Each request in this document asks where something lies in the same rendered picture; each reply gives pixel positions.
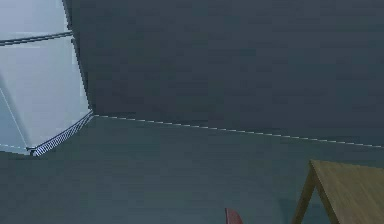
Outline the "light wooden table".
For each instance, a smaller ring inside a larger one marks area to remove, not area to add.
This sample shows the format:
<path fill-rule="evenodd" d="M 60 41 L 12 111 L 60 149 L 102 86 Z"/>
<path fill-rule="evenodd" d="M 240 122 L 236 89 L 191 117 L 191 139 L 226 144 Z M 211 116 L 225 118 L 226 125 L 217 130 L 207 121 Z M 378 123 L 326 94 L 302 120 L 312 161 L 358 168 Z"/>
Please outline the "light wooden table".
<path fill-rule="evenodd" d="M 302 224 L 314 189 L 331 224 L 384 224 L 384 168 L 311 159 L 291 224 Z"/>

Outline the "red chair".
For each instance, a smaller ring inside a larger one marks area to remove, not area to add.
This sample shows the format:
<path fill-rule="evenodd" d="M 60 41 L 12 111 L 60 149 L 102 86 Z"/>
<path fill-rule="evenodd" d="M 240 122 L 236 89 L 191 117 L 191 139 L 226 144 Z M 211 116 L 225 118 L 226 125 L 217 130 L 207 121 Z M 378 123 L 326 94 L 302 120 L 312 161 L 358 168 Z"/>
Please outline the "red chair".
<path fill-rule="evenodd" d="M 226 217 L 226 224 L 243 224 L 241 216 L 234 209 L 226 208 L 225 217 Z"/>

